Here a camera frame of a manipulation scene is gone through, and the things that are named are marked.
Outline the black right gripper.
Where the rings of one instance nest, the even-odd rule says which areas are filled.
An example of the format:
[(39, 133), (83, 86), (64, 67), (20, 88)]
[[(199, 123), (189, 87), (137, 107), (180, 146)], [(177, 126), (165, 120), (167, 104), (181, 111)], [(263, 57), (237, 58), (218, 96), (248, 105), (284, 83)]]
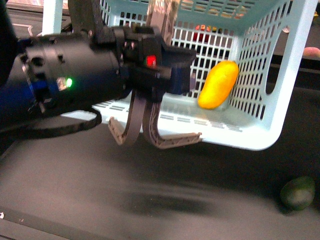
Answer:
[(114, 117), (108, 122), (118, 145), (133, 145), (141, 126), (147, 142), (161, 150), (202, 141), (201, 132), (161, 136), (158, 130), (164, 94), (182, 95), (195, 85), (191, 77), (191, 65), (196, 59), (194, 50), (167, 44), (159, 29), (150, 26), (138, 26), (132, 30), (127, 26), (104, 25), (96, 31), (93, 39), (99, 45), (114, 47), (120, 77), (125, 81), (120, 98), (132, 92), (125, 127)]

